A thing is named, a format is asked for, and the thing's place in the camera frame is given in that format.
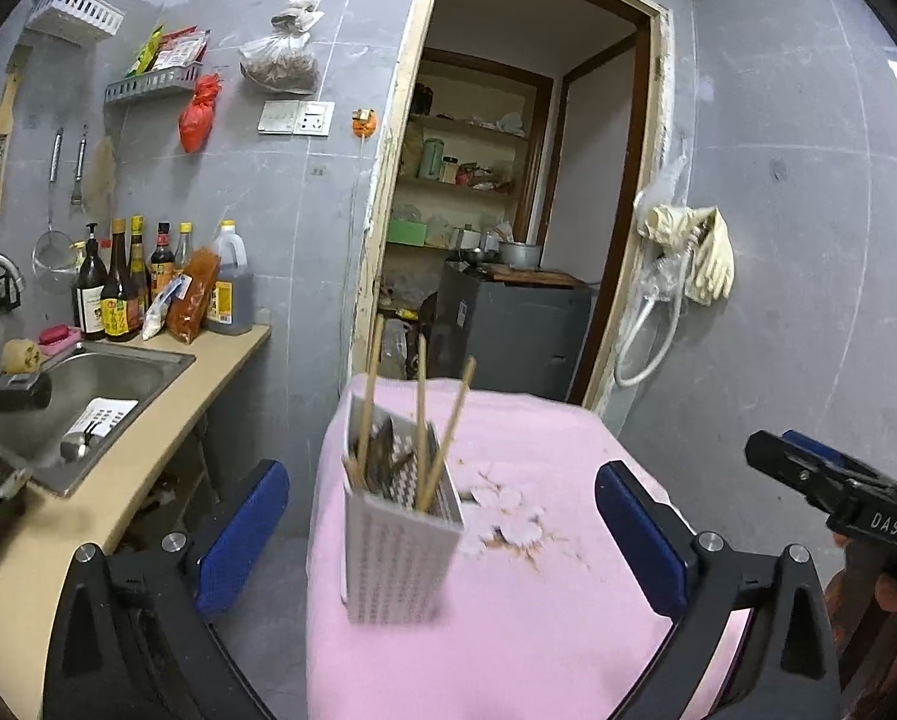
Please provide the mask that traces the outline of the person's right hand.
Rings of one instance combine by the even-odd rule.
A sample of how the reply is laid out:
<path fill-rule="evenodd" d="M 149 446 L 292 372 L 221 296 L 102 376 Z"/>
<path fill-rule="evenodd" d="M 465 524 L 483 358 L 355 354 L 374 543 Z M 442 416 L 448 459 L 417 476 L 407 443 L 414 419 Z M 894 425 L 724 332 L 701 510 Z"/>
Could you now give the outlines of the person's right hand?
<path fill-rule="evenodd" d="M 871 544 L 834 533 L 844 567 L 826 587 L 826 605 L 847 702 L 897 686 L 897 561 Z"/>

